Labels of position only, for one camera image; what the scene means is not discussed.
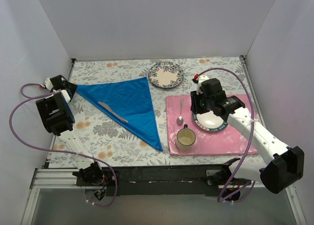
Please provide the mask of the silver knife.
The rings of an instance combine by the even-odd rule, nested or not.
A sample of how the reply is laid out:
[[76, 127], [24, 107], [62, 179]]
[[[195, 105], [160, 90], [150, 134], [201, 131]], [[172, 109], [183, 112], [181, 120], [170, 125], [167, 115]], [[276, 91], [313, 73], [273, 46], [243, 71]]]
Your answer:
[[109, 111], [111, 114], [113, 114], [116, 118], [118, 118], [121, 122], [123, 123], [128, 123], [128, 121], [124, 118], [122, 118], [121, 116], [119, 116], [117, 113], [115, 113], [111, 107], [109, 105], [107, 105], [106, 103], [104, 102], [98, 102], [98, 104], [100, 104], [102, 107], [104, 107], [107, 111]]

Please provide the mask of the blue cloth napkin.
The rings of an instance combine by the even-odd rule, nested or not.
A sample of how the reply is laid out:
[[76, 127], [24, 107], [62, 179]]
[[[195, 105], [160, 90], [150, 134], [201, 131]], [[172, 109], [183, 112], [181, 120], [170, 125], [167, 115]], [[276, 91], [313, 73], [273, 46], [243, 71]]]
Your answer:
[[[146, 77], [107, 84], [77, 85], [77, 94], [156, 150], [162, 151], [149, 83]], [[98, 102], [104, 102], [128, 123]]]

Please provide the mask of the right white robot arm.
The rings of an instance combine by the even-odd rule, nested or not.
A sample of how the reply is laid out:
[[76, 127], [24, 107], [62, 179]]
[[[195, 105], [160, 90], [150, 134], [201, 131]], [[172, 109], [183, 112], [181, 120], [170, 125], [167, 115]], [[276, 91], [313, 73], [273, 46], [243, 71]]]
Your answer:
[[213, 180], [230, 185], [239, 179], [256, 181], [277, 194], [303, 177], [304, 151], [300, 147], [288, 146], [255, 121], [238, 97], [227, 97], [218, 79], [196, 75], [193, 82], [198, 86], [190, 94], [191, 111], [194, 114], [212, 111], [241, 133], [263, 159], [258, 165], [233, 158], [222, 165], [221, 171], [212, 176]]

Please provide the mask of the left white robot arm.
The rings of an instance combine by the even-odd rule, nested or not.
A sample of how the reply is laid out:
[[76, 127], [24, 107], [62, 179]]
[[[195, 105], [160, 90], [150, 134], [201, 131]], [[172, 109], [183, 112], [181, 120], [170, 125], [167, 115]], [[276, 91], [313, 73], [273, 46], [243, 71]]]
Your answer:
[[68, 105], [77, 85], [58, 75], [46, 78], [44, 87], [51, 92], [50, 95], [37, 100], [35, 104], [45, 129], [63, 141], [67, 151], [72, 152], [78, 169], [74, 176], [85, 183], [101, 185], [105, 178], [104, 173], [77, 136], [74, 129], [75, 118]]

